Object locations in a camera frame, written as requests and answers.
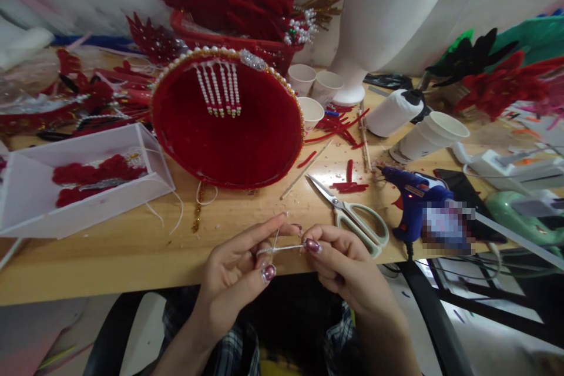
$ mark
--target red velvet hat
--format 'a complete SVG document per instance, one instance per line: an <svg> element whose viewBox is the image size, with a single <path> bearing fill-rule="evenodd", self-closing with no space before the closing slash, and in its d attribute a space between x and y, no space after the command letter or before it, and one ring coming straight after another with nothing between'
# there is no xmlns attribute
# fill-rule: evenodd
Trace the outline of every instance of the red velvet hat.
<svg viewBox="0 0 564 376"><path fill-rule="evenodd" d="M196 178L230 189L282 179L304 141L290 84L246 50L188 51L157 77L153 126L165 151Z"/></svg>

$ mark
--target fingernail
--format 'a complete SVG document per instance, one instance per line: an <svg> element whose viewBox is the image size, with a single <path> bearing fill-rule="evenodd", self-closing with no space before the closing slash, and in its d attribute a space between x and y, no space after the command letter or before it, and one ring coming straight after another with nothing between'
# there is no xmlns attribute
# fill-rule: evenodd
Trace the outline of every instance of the fingernail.
<svg viewBox="0 0 564 376"><path fill-rule="evenodd" d="M304 247L310 250L312 253L319 254L321 252L321 244L311 238L305 239Z"/></svg>
<svg viewBox="0 0 564 376"><path fill-rule="evenodd" d="M270 282L276 276L276 267L271 264L263 269L263 281L264 283Z"/></svg>

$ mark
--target person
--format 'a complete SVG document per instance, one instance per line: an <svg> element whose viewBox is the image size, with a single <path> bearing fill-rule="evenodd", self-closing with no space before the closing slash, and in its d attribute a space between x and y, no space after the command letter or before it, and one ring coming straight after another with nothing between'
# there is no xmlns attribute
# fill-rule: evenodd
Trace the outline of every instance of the person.
<svg viewBox="0 0 564 376"><path fill-rule="evenodd" d="M318 362L309 373L421 375L407 318L360 239L349 231L321 224L302 234L301 227L288 223L286 214L282 213L248 228L212 250L199 292L192 292L193 298L197 296L197 299L188 311L189 316L176 331L170 333L170 328L166 331L164 351L153 376L261 374L258 346L246 347L261 337L256 335L250 320L242 327L238 318L244 308L252 306L267 290L276 276L272 254L257 255L257 252L270 248L270 238L277 233L279 236L301 235L305 254L317 272L319 282L329 291L328 295L342 303L341 320L319 331L325 337L323 343L308 341L310 345L300 344L301 350L311 350L303 351L302 358L317 357L325 361ZM323 294L316 293L315 296L322 297ZM284 310L289 308L292 306L284 306ZM251 319L258 314L260 311L253 311ZM276 316L270 313L268 320L263 322L275 320ZM257 332L262 326L257 324ZM291 331L297 331L298 327L303 328L305 338L314 331L304 323L295 325ZM301 338L294 336L292 342L299 343ZM313 351L316 345L311 344L324 345L323 353L317 354ZM356 357L354 359L345 358L350 344L358 347L358 355L348 355Z"/></svg>

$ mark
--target wooden stick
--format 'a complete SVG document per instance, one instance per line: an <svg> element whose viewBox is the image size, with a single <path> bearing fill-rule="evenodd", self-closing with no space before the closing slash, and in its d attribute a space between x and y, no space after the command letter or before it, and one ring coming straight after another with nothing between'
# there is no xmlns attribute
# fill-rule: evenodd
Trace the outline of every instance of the wooden stick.
<svg viewBox="0 0 564 376"><path fill-rule="evenodd" d="M327 147L329 147L329 145L333 142L333 140L329 140L329 142L327 143L327 145L325 147L323 147L323 149L319 152L318 155L316 155L308 164L307 166L304 168L304 170L301 171L300 175L296 178L295 181L292 182L292 185L290 185L288 187L288 189L286 191L284 191L284 194L282 194L282 196L280 197L280 200L284 200L288 194L290 194L290 191L292 191L292 189L296 186L296 184L300 181L300 179L307 173L307 171L310 169L311 166L313 166L313 164L317 161L317 159L319 159L319 157L321 157L321 155L323 154L323 152L325 150L327 150Z"/></svg>
<svg viewBox="0 0 564 376"><path fill-rule="evenodd" d="M357 110L357 115L359 116L364 112L364 100L360 103L360 109ZM370 163L370 153L368 152L368 139L366 138L366 119L362 118L359 122L360 124L360 135L362 137L362 152L364 153L364 173L372 171L372 163Z"/></svg>

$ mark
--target red basket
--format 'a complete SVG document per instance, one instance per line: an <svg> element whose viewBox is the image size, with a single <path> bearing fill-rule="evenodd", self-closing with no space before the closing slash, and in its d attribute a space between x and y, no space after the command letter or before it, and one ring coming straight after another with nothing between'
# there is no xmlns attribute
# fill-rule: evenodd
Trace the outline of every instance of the red basket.
<svg viewBox="0 0 564 376"><path fill-rule="evenodd" d="M283 42L255 40L250 38L239 38L223 35L211 35L194 32L186 29L182 22L184 13L174 10L170 15L170 26L176 36L182 38L188 48L204 46L227 47L235 50L246 49L252 54L264 59L270 66L281 75L286 75L292 63L294 54L303 49L303 45L288 46Z"/></svg>

